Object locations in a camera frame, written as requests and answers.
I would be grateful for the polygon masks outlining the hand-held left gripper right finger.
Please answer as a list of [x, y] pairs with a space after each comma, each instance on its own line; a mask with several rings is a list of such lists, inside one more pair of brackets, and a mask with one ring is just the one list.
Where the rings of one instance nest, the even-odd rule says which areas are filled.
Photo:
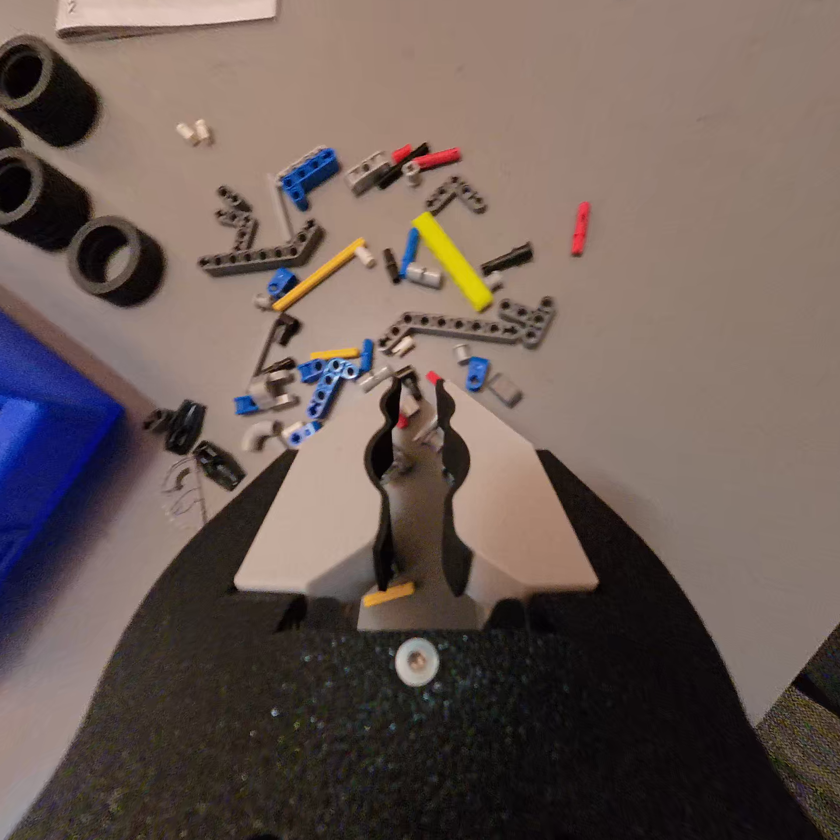
[[454, 596], [528, 600], [599, 580], [537, 450], [447, 380], [435, 383], [447, 493], [441, 560]]

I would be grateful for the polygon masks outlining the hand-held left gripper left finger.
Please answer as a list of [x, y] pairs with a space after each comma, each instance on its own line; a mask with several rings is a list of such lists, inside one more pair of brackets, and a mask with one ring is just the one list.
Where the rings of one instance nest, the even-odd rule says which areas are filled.
[[392, 431], [402, 385], [386, 377], [303, 444], [234, 577], [241, 592], [362, 597], [394, 574]]

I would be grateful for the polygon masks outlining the pile of lego pieces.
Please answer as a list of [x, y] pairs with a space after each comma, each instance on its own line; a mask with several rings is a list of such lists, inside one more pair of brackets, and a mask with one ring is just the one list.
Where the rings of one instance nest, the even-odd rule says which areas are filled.
[[[391, 155], [389, 164], [388, 155], [384, 152], [376, 152], [367, 157], [363, 162], [349, 170], [345, 180], [354, 194], [366, 193], [373, 184], [383, 190], [386, 186], [404, 174], [407, 182], [414, 184], [419, 182], [421, 170], [428, 167], [445, 165], [450, 161], [457, 161], [460, 158], [458, 150], [446, 150], [434, 154], [427, 154], [428, 147], [425, 143], [411, 150], [410, 144], [404, 146], [399, 152]], [[286, 193], [290, 200], [297, 205], [301, 211], [308, 208], [307, 193], [314, 187], [329, 179], [340, 168], [336, 160], [334, 150], [325, 149], [323, 146], [316, 147], [309, 154], [299, 161], [295, 161], [276, 175], [275, 183]], [[307, 219], [305, 225], [286, 243], [277, 248], [253, 248], [253, 236], [256, 230], [256, 220], [251, 216], [248, 203], [242, 200], [234, 191], [227, 186], [220, 186], [217, 194], [225, 203], [225, 209], [215, 213], [220, 224], [237, 229], [235, 249], [229, 252], [206, 255], [200, 258], [197, 264], [210, 277], [224, 277], [251, 271], [278, 269], [276, 278], [290, 275], [286, 272], [288, 267], [303, 266], [308, 262], [310, 253], [317, 248], [322, 237], [322, 228], [312, 218]], [[426, 248], [436, 258], [444, 271], [449, 273], [451, 279], [461, 290], [462, 294], [469, 301], [470, 306], [477, 312], [482, 313], [492, 305], [494, 298], [492, 290], [474, 271], [468, 260], [462, 255], [457, 246], [440, 226], [436, 216], [454, 198], [469, 207], [475, 214], [484, 213], [487, 209], [485, 200], [476, 193], [462, 178], [453, 175], [447, 179], [425, 202], [426, 211], [415, 217], [412, 227], [409, 230], [409, 238], [406, 242], [406, 252], [402, 267], [397, 268], [393, 261], [392, 253], [389, 250], [383, 252], [383, 258], [388, 265], [389, 273], [393, 281], [399, 281], [402, 277], [412, 282], [427, 285], [431, 288], [439, 288], [441, 276], [438, 272], [427, 271], [413, 259], [415, 243], [419, 237]], [[291, 365], [287, 360], [261, 368], [266, 358], [272, 341], [285, 343], [287, 339], [275, 339], [276, 329], [281, 326], [288, 326], [292, 329], [297, 327], [293, 319], [288, 318], [287, 310], [295, 302], [303, 298], [310, 290], [317, 287], [321, 282], [340, 270], [354, 255], [354, 248], [366, 243], [363, 238], [356, 239], [351, 245], [344, 248], [338, 255], [332, 257], [329, 262], [316, 269], [310, 277], [302, 283], [296, 284], [290, 278], [287, 290], [278, 290], [277, 280], [268, 287], [268, 296], [260, 296], [255, 299], [261, 308], [273, 308], [279, 316], [275, 322], [275, 328], [269, 334], [263, 353], [260, 355], [254, 378], [250, 380], [249, 394], [239, 397], [237, 403], [238, 414], [251, 414], [269, 411], [284, 404], [295, 403], [294, 395], [283, 394], [277, 390], [277, 386], [285, 384], [290, 377], [284, 375], [290, 373]], [[326, 353], [313, 353], [311, 360], [301, 364], [298, 368], [302, 382], [316, 382], [311, 400], [307, 406], [307, 417], [309, 423], [289, 427], [286, 430], [287, 446], [299, 447], [301, 442], [310, 440], [313, 435], [322, 428], [320, 420], [329, 411], [333, 395], [342, 382], [354, 379], [363, 371], [371, 369], [371, 357], [374, 347], [378, 347], [384, 354], [400, 354], [413, 347], [413, 336], [416, 334], [432, 335], [440, 338], [456, 339], [462, 336], [470, 337], [473, 341], [487, 341], [491, 343], [519, 344], [522, 347], [533, 349], [539, 347], [543, 340], [546, 328], [553, 320], [556, 308], [551, 297], [543, 297], [536, 308], [522, 308], [517, 303], [505, 299], [499, 303], [499, 317], [497, 320], [486, 320], [482, 318], [457, 318], [441, 313], [430, 313], [422, 311], [406, 311], [396, 320], [380, 339], [373, 344], [366, 341], [364, 351], [358, 349], [327, 351]], [[364, 392], [370, 392], [380, 384], [386, 377], [396, 378], [402, 385], [400, 401], [400, 413], [395, 426], [403, 425], [403, 420], [410, 417], [417, 410], [417, 401], [422, 400], [423, 395], [417, 388], [415, 372], [411, 367], [404, 367], [400, 371], [394, 371], [389, 366], [383, 366], [378, 371], [373, 371], [367, 377], [360, 380], [360, 387]], [[435, 373], [429, 372], [427, 378], [434, 385], [437, 380], [443, 380]], [[195, 438], [200, 434], [204, 406], [195, 403], [185, 402], [177, 412], [160, 410], [148, 416], [144, 421], [144, 427], [154, 429], [155, 432], [162, 432], [164, 429], [169, 433], [169, 440], [166, 447], [171, 452], [187, 454], [193, 446]], [[437, 444], [437, 451], [443, 445], [443, 435], [438, 427], [437, 412], [432, 422], [419, 433], [415, 440], [425, 440], [427, 445]], [[544, 468], [550, 459], [550, 453], [538, 453]], [[203, 468], [204, 474], [226, 489], [236, 488], [244, 473], [236, 460], [230, 458], [228, 453], [209, 444], [202, 442], [196, 446], [191, 453], [199, 465]], [[397, 467], [396, 447], [394, 446], [394, 463], [392, 468], [383, 476], [392, 475], [392, 470]], [[367, 603], [385, 602], [393, 597], [400, 597], [399, 587], [381, 591], [378, 589], [376, 596], [368, 595], [370, 600]], [[502, 601], [475, 601], [484, 606], [495, 606]]]

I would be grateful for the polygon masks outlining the clear plastic scrap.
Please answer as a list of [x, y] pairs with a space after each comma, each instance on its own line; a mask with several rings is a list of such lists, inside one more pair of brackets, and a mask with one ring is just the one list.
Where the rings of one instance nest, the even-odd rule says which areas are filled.
[[202, 475], [193, 455], [179, 458], [164, 475], [163, 511], [168, 521], [179, 529], [198, 532], [208, 522]]

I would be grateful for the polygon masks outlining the blue tagged storage bin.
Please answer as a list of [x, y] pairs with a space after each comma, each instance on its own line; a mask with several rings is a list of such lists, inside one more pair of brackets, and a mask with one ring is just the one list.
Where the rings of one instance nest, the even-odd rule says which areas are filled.
[[2, 582], [124, 414], [108, 393], [2, 314]]

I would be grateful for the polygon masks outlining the closed instruction booklet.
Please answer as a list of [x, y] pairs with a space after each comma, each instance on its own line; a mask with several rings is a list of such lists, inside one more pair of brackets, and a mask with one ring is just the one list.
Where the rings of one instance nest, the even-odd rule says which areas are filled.
[[120, 39], [180, 28], [270, 20], [277, 1], [59, 1], [56, 35], [64, 40]]

